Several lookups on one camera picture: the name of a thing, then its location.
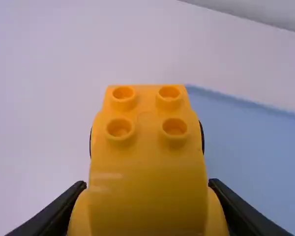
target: white wall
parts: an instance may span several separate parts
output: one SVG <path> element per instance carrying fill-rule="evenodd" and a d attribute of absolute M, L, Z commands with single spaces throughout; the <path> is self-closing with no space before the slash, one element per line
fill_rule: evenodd
<path fill-rule="evenodd" d="M 295 31 L 295 0 L 182 0 Z"/>

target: blue panel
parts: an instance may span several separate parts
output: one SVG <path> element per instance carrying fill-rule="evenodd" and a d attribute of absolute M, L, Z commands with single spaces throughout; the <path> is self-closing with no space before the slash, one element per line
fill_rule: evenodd
<path fill-rule="evenodd" d="M 295 234 L 295 114 L 186 87 L 204 128 L 208 177 Z"/>

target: black wheel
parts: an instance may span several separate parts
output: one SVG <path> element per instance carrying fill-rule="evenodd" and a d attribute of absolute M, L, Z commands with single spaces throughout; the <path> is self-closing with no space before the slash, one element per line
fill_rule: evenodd
<path fill-rule="evenodd" d="M 92 158 L 90 154 L 90 138 L 92 137 L 92 127 L 90 128 L 90 134 L 89 134 L 89 157 Z"/>
<path fill-rule="evenodd" d="M 199 124 L 200 124 L 200 131 L 201 131 L 202 153 L 204 155 L 204 153 L 205 153 L 205 134 L 203 132 L 203 127 L 202 127 L 202 124 L 200 121 L 199 121 Z"/>

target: yellow toy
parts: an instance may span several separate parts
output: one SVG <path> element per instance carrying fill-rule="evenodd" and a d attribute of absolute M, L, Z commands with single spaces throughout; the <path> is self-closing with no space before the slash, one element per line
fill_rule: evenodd
<path fill-rule="evenodd" d="M 68 236 L 227 236 L 184 86 L 110 86 Z"/>

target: white surface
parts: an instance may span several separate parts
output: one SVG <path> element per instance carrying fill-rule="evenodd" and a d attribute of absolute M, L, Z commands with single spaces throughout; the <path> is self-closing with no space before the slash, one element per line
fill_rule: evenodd
<path fill-rule="evenodd" d="M 88 179 L 108 84 L 189 83 L 295 110 L 295 33 L 172 0 L 0 4 L 0 235 Z"/>
<path fill-rule="evenodd" d="M 295 0 L 182 0 L 295 31 Z"/>

